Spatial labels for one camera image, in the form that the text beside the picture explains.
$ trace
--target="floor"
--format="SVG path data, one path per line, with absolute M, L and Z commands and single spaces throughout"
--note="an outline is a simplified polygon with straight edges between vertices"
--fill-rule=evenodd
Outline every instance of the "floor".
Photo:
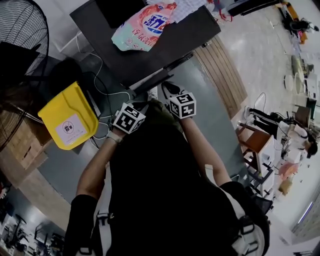
M 219 22 L 219 37 L 248 94 L 242 110 L 231 120 L 235 128 L 243 121 L 246 105 L 286 116 L 286 111 L 289 115 L 293 111 L 293 103 L 306 102 L 304 97 L 296 97 L 284 87 L 284 76 L 292 73 L 291 55 L 297 54 L 299 46 L 291 41 L 281 20 L 280 12 L 271 6 L 246 16 L 238 15 L 233 22 Z

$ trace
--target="hand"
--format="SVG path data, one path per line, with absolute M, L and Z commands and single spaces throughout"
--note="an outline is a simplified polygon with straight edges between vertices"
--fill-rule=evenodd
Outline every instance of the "hand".
M 124 131 L 118 129 L 118 128 L 115 127 L 115 126 L 113 127 L 112 132 L 113 132 L 114 134 L 118 135 L 120 138 L 124 138 L 124 137 L 127 135 Z

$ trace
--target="fan grille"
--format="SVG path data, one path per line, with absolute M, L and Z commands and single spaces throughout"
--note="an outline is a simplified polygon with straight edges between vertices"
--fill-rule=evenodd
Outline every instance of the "fan grille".
M 36 49 L 39 55 L 25 75 L 32 75 L 42 62 L 41 76 L 44 75 L 48 60 L 49 30 L 46 16 L 37 3 L 32 0 L 0 0 L 0 42 L 26 49 L 39 45 Z M 22 94 L 22 88 L 29 90 Z M 30 84 L 0 84 L 0 151 L 15 134 L 31 103 Z M 17 111 L 15 107 L 20 107 L 23 111 Z

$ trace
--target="black table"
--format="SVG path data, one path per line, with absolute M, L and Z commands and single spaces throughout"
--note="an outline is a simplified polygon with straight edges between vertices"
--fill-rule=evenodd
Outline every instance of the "black table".
M 110 28 L 94 0 L 85 3 L 70 16 L 103 62 L 126 88 L 162 68 L 172 64 L 177 66 L 182 62 L 181 58 L 221 31 L 207 8 L 201 7 L 178 24 L 166 26 L 149 52 L 120 51 L 111 40 L 116 29 Z M 168 70 L 164 69 L 152 79 L 153 82 L 159 82 L 167 77 Z

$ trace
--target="yellow plastic container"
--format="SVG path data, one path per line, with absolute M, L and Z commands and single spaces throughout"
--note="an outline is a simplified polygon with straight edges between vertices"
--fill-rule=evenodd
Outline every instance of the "yellow plastic container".
M 84 93 L 74 82 L 38 113 L 60 149 L 72 150 L 92 137 L 99 121 Z

